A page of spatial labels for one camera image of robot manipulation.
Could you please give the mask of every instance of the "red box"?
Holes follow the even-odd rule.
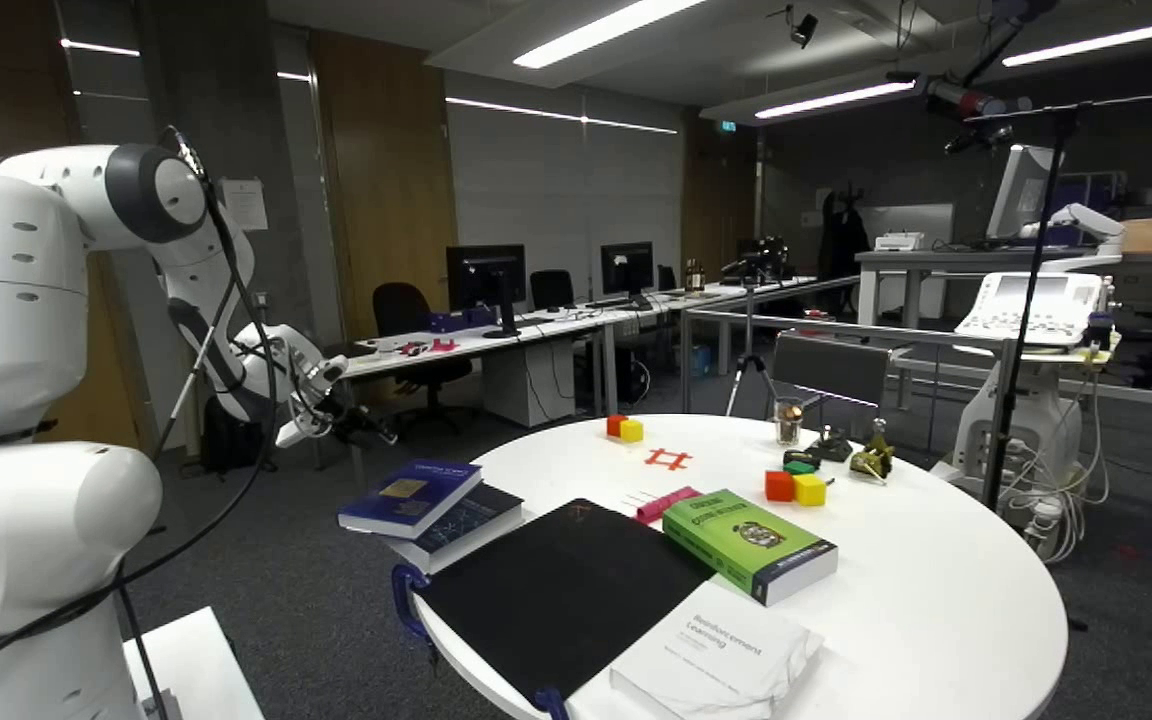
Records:
[[[656,526],[671,504],[685,504],[685,501],[694,501],[694,498],[701,498],[694,483],[685,483],[685,489],[677,489],[677,493],[664,493],[664,498],[639,504],[639,508],[635,508],[635,519],[639,519],[639,526]]]
[[[770,473],[763,475],[763,498],[777,504],[792,504],[800,498],[800,483],[790,473]]]

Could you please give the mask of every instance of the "book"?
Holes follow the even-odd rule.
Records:
[[[664,513],[664,536],[685,546],[698,561],[727,575],[762,603],[835,571],[831,542],[798,530],[792,519],[735,498],[707,493]]]
[[[591,501],[569,501],[441,568],[426,603],[518,691],[564,699],[713,568]]]
[[[413,461],[382,493],[342,508],[342,530],[415,542],[481,483],[477,463]]]
[[[390,542],[390,547],[397,555],[406,555],[407,566],[415,566],[419,571],[431,571],[435,566],[448,561],[448,547],[464,547],[477,536],[483,536],[490,530],[496,530],[500,515],[518,513],[523,501],[491,489],[491,483],[477,483],[461,504],[448,508],[448,515],[441,515],[429,533],[419,533],[415,542],[397,542],[397,536],[382,536]]]
[[[784,716],[821,654],[821,635],[770,609],[682,609],[664,633],[631,646],[607,673],[653,716]]]

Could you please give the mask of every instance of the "person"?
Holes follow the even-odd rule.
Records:
[[[816,282],[858,275],[861,271],[858,251],[869,251],[866,221],[861,221],[853,197],[828,194],[821,204]],[[853,300],[853,288],[821,291],[821,309],[828,317],[844,317],[847,300]]]

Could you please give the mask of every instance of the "orange block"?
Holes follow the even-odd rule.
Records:
[[[798,501],[798,475],[790,473],[763,473],[763,498],[777,504],[792,504]]]

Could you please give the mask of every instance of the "blue book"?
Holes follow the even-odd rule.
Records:
[[[415,542],[481,479],[477,463],[415,461],[392,473],[382,493],[353,501],[338,519],[350,533]]]
[[[441,566],[448,566],[458,554],[467,554],[477,546],[483,546],[496,530],[506,530],[500,519],[508,513],[518,513],[523,501],[491,489],[491,483],[477,483],[461,504],[448,508],[448,515],[441,515],[429,533],[419,533],[415,542],[397,542],[397,536],[382,536],[397,555],[406,555],[407,566],[415,566],[426,575],[431,575]]]

